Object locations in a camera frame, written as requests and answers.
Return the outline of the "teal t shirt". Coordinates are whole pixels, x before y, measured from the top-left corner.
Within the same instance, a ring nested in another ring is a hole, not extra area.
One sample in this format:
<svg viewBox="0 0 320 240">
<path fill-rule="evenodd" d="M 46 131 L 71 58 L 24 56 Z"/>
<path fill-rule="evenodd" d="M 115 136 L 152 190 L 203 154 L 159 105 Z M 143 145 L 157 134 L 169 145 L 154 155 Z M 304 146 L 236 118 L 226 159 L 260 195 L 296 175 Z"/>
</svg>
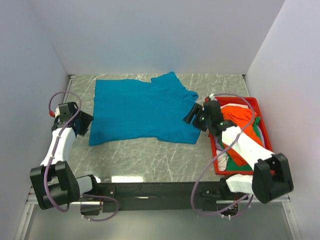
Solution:
<svg viewBox="0 0 320 240">
<path fill-rule="evenodd" d="M 174 72 L 151 78 L 102 80 L 95 84 L 89 145 L 136 138 L 195 144 L 200 130 L 184 122 L 198 94 Z"/>
</svg>

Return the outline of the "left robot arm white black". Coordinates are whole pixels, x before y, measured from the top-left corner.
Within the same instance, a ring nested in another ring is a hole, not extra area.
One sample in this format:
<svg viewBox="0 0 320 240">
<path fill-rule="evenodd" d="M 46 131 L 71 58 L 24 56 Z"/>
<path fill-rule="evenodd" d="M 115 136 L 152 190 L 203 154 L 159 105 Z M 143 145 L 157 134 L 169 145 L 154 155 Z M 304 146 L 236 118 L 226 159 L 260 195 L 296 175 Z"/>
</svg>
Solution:
<svg viewBox="0 0 320 240">
<path fill-rule="evenodd" d="M 59 207 L 69 205 L 83 195 L 88 201 L 96 200 L 100 188 L 94 175 L 76 178 L 68 165 L 72 145 L 78 136 L 84 136 L 93 116 L 81 110 L 76 102 L 59 104 L 51 127 L 52 141 L 46 157 L 40 166 L 30 170 L 29 177 L 41 209 L 55 206 L 48 194 Z"/>
</svg>

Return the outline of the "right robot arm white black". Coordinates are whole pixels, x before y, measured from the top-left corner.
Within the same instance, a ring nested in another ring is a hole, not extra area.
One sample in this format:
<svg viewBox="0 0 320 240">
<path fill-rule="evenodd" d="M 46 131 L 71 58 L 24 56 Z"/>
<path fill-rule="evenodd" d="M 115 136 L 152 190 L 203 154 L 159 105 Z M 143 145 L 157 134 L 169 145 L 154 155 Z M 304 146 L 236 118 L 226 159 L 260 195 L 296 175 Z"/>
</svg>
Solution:
<svg viewBox="0 0 320 240">
<path fill-rule="evenodd" d="M 235 173 L 221 181 L 219 193 L 230 200 L 237 193 L 255 195 L 266 204 L 294 190 L 289 161 L 282 153 L 263 146 L 253 128 L 257 114 L 249 105 L 228 103 L 223 106 L 210 99 L 203 105 L 195 103 L 184 122 L 197 129 L 209 131 L 237 165 L 249 165 L 253 173 Z"/>
</svg>

